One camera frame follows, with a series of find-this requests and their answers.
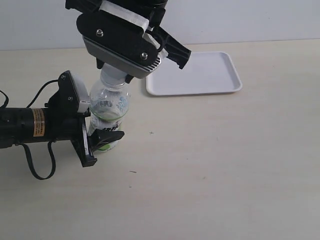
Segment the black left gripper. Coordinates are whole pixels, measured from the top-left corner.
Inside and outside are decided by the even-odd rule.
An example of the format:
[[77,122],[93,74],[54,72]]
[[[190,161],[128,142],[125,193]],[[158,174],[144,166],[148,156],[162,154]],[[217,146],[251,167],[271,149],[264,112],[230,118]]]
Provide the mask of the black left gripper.
[[123,131],[96,129],[88,136],[86,118],[91,114],[87,101],[52,96],[45,107],[49,124],[46,130],[50,137],[56,141],[70,141],[84,168],[92,167],[97,162],[94,151],[110,150],[113,143],[125,135]]

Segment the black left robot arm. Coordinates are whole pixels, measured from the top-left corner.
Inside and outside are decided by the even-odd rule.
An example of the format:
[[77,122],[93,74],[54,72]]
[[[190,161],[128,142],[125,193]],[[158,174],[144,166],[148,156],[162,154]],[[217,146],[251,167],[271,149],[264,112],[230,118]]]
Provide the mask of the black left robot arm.
[[120,140],[120,130],[96,129],[87,134],[89,110],[79,113],[76,105],[67,105],[52,97],[44,108],[1,108],[0,147],[30,143],[71,141],[81,165],[91,167],[97,162],[94,151],[105,144]]

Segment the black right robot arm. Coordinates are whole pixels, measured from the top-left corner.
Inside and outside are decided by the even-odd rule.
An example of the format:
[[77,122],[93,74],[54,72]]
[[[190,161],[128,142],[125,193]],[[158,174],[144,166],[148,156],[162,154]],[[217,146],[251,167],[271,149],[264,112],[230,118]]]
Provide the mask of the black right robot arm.
[[67,0],[80,15],[76,27],[98,69],[123,73],[129,84],[143,79],[167,58],[183,69],[191,51],[161,27],[166,0]]

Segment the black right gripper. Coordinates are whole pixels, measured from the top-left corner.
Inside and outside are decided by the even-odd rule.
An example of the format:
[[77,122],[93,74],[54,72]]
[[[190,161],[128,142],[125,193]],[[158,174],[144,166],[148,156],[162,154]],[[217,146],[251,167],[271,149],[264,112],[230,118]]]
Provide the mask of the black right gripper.
[[[142,37],[157,48],[163,59],[168,58],[183,69],[190,59],[191,51],[161,27],[167,3],[166,0],[67,0],[65,8],[77,10],[80,15],[102,11],[133,24],[142,30]],[[98,69],[102,69],[104,64],[96,59]],[[130,83],[133,78],[127,74],[126,83]]]

